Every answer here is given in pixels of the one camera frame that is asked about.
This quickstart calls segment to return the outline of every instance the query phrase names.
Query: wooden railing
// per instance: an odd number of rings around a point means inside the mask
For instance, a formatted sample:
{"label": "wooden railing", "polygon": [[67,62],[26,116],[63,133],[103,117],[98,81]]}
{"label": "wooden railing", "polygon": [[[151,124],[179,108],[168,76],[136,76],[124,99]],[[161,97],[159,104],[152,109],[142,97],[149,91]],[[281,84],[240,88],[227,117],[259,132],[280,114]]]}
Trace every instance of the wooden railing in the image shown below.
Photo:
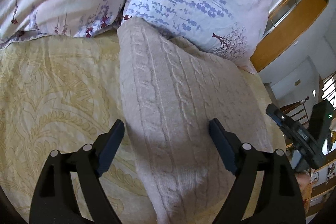
{"label": "wooden railing", "polygon": [[[280,108],[280,110],[290,116],[293,120],[297,120],[299,121],[305,128],[308,128],[309,126],[309,119],[308,119],[308,114],[307,114],[307,110],[305,107],[305,102],[309,100],[309,97],[290,104],[290,105],[286,105]],[[293,142],[290,139],[286,139],[286,149],[289,149],[293,146]]]}
{"label": "wooden railing", "polygon": [[335,108],[335,96],[336,96],[336,72],[328,76],[323,80],[324,87],[322,88],[323,100],[328,100]]}

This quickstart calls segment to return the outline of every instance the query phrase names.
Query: window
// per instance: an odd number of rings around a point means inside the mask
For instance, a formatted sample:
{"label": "window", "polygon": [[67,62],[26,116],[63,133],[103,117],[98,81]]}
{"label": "window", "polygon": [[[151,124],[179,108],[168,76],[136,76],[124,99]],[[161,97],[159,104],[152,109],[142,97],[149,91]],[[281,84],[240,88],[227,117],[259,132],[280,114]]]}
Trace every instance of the window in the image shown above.
{"label": "window", "polygon": [[281,9],[267,22],[263,38],[280,24],[283,19],[298,5],[301,0],[289,0]]}
{"label": "window", "polygon": [[336,73],[333,73],[327,77],[324,81],[323,91],[323,100],[328,100],[336,108]]}

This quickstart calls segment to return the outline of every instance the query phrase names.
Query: wooden shelf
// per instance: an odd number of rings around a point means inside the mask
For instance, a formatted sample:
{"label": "wooden shelf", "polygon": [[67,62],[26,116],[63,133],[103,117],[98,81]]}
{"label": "wooden shelf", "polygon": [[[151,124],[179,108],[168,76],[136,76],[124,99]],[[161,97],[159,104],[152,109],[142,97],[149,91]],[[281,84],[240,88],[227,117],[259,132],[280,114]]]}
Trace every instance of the wooden shelf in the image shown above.
{"label": "wooden shelf", "polygon": [[328,184],[322,183],[318,186],[313,187],[313,190],[311,191],[310,199],[325,194],[326,192],[331,190],[333,187],[335,187],[335,185],[336,185],[336,177],[333,177],[331,180],[329,180]]}
{"label": "wooden shelf", "polygon": [[311,206],[311,207],[309,208],[309,210],[308,210],[308,213],[306,214],[306,217],[308,217],[308,216],[312,216],[312,215],[318,213],[318,212],[323,208],[323,206],[324,206],[324,203],[323,203],[323,202],[318,203],[318,204],[316,204],[316,205],[314,205],[314,206]]}

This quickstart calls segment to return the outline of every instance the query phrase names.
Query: paisley pattern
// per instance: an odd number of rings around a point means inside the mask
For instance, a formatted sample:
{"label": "paisley pattern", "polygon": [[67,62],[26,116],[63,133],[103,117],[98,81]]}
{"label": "paisley pattern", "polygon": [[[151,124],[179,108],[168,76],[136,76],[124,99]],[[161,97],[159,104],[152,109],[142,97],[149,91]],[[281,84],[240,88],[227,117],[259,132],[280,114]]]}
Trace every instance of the paisley pattern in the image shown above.
{"label": "paisley pattern", "polygon": [[[25,220],[50,151],[76,151],[124,120],[118,54],[115,32],[43,37],[0,52],[0,184]],[[100,181],[123,223],[156,223],[127,135]],[[77,176],[73,186],[90,218]]]}

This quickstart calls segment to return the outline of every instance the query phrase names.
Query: red flower print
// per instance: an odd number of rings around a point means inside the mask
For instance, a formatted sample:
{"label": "red flower print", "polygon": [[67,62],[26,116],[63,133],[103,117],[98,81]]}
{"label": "red flower print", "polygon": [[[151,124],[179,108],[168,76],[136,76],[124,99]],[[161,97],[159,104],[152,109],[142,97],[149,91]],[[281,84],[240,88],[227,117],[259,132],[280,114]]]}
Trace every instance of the red flower print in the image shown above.
{"label": "red flower print", "polygon": [[92,32],[92,31],[93,31],[92,27],[87,28],[86,29],[86,36],[85,37],[90,38],[91,37],[90,32]]}
{"label": "red flower print", "polygon": [[130,18],[132,18],[132,17],[128,17],[128,15],[124,16],[124,20],[129,20]]}
{"label": "red flower print", "polygon": [[67,16],[68,16],[68,12],[65,14],[64,26],[63,26],[63,31],[62,31],[62,34],[64,35],[67,35],[67,31],[68,31]]}
{"label": "red flower print", "polygon": [[102,17],[101,19],[101,27],[104,28],[107,26],[107,24],[105,22],[107,22],[109,18],[106,16],[106,14]]}
{"label": "red flower print", "polygon": [[59,24],[59,17],[58,17],[58,20],[57,20],[57,26],[55,27],[55,31],[54,31],[55,34],[58,34],[58,24]]}

